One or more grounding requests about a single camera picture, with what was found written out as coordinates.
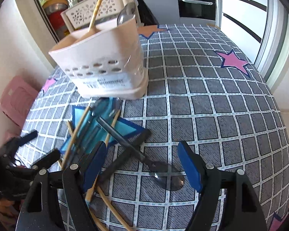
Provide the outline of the plain bamboo chopstick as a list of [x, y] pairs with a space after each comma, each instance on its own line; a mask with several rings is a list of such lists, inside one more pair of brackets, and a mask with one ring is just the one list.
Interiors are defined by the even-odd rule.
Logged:
[[97, 186], [97, 192], [101, 196], [104, 203], [107, 205], [107, 207], [110, 209], [110, 211], [113, 213], [113, 215], [118, 219], [118, 221], [123, 225], [123, 227], [128, 231], [133, 231], [133, 229], [127, 224], [127, 222], [123, 219], [123, 217], [117, 212], [117, 210], [112, 206], [109, 199], [106, 197], [100, 186]]

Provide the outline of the black handled steel spoon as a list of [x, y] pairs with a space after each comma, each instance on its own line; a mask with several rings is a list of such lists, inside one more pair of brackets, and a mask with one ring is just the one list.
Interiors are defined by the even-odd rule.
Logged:
[[106, 130], [108, 134], [111, 135], [122, 147], [125, 148], [124, 152], [108, 166], [108, 168], [101, 174], [98, 182], [103, 183], [110, 176], [120, 168], [124, 162], [129, 159], [131, 156], [134, 156], [138, 161], [142, 162], [144, 166], [148, 169], [149, 175], [156, 185], [160, 188], [169, 191], [178, 191], [180, 190], [185, 183], [185, 179], [182, 175], [172, 176], [171, 172], [176, 172], [177, 169], [169, 163], [162, 161], [152, 161], [142, 152], [138, 150], [140, 144], [150, 135], [150, 130], [145, 130], [141, 133], [134, 142], [126, 140], [114, 127], [108, 124], [103, 118], [99, 117], [97, 122], [100, 126]]

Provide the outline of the blue patterned bamboo chopstick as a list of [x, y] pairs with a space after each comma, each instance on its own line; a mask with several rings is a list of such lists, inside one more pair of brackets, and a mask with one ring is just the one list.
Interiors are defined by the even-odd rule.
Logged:
[[92, 199], [92, 196], [94, 194], [94, 190], [95, 190], [95, 185], [97, 183], [97, 177], [101, 171], [101, 168], [102, 168], [102, 165], [104, 164], [105, 162], [105, 159], [106, 159], [106, 155], [107, 155], [107, 145], [109, 143], [109, 139], [110, 139], [110, 134], [107, 133], [106, 135], [106, 138], [104, 140], [104, 143], [105, 143], [105, 148], [104, 148], [104, 152], [102, 153], [102, 156], [98, 155], [97, 157], [99, 157], [100, 159], [98, 160], [99, 164], [98, 164], [98, 170], [97, 170], [97, 173], [94, 177], [94, 182], [91, 184], [91, 188], [89, 188], [86, 192], [86, 197], [85, 197], [85, 201], [87, 203], [87, 205], [90, 204], [91, 202], [91, 199]]

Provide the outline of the long bamboo chopstick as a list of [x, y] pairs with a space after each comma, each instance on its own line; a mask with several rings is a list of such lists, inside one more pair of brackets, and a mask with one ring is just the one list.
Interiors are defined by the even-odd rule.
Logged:
[[100, 6], [102, 4], [102, 1], [103, 0], [97, 0], [96, 6], [95, 6], [95, 8], [93, 10], [93, 14], [92, 14], [91, 21], [90, 21], [90, 24], [89, 24], [89, 30], [93, 30], [93, 28], [94, 28], [95, 20], [97, 18], [98, 12], [100, 10]]

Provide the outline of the pink plastic stool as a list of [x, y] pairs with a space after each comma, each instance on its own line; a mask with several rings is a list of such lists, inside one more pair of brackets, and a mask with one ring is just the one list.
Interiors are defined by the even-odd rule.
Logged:
[[36, 89], [21, 76], [14, 76], [1, 95], [0, 108], [21, 130], [37, 96]]

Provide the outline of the grey checkered tablecloth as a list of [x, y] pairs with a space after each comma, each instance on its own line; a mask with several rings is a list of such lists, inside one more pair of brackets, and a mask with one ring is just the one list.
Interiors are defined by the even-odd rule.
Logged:
[[[177, 156], [181, 140], [220, 170], [243, 169], [269, 226], [289, 208], [289, 138], [277, 102], [254, 66], [245, 66], [249, 76], [221, 67], [216, 51], [248, 60], [221, 31], [184, 24], [160, 28], [167, 31], [140, 36], [148, 90], [138, 100], [123, 101], [121, 117], [151, 130], [141, 151], [152, 160], [172, 162], [178, 172], [183, 172]], [[60, 68], [52, 77], [56, 82], [39, 93], [23, 126], [22, 135], [39, 132], [17, 152], [26, 166], [61, 148], [73, 106], [89, 103]], [[188, 180], [180, 190], [166, 191], [147, 171], [131, 157], [101, 188], [133, 230], [185, 229], [198, 193]]]

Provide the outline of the beige plastic utensil holder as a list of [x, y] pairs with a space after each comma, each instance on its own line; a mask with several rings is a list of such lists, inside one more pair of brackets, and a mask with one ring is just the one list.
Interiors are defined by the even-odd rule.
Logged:
[[116, 19], [100, 23], [97, 33], [77, 30], [59, 41], [49, 55], [75, 84], [80, 96], [136, 100], [149, 82], [136, 19], [118, 25]]

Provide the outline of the red container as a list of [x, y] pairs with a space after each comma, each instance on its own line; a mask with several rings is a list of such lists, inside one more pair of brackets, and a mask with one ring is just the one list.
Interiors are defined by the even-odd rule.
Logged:
[[51, 13], [48, 16], [48, 19], [50, 21], [50, 24], [52, 25], [53, 29], [55, 31], [62, 31], [65, 32], [66, 31], [66, 25], [65, 22], [63, 20], [63, 18], [61, 17], [61, 11], [56, 11]]

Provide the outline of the yellow steel pot stack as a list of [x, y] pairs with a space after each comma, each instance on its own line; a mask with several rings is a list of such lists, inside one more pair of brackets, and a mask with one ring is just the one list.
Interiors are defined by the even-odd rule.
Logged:
[[43, 5], [43, 10], [49, 16], [55, 12], [62, 12], [69, 7], [67, 0], [48, 0]]

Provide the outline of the black bag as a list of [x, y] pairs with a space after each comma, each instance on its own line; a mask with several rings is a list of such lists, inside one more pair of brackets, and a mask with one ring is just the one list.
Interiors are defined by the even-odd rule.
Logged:
[[159, 22], [144, 0], [137, 0], [137, 2], [140, 21], [144, 24], [144, 26], [158, 25]]

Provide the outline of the built-in black oven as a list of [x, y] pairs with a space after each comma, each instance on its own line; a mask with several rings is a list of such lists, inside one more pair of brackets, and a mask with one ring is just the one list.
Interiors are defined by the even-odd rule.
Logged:
[[180, 17], [215, 20], [216, 0], [178, 0]]

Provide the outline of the white refrigerator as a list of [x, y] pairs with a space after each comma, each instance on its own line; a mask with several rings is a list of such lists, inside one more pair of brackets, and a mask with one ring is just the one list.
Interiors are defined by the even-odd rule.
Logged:
[[267, 20], [267, 0], [222, 0], [221, 31], [255, 62]]

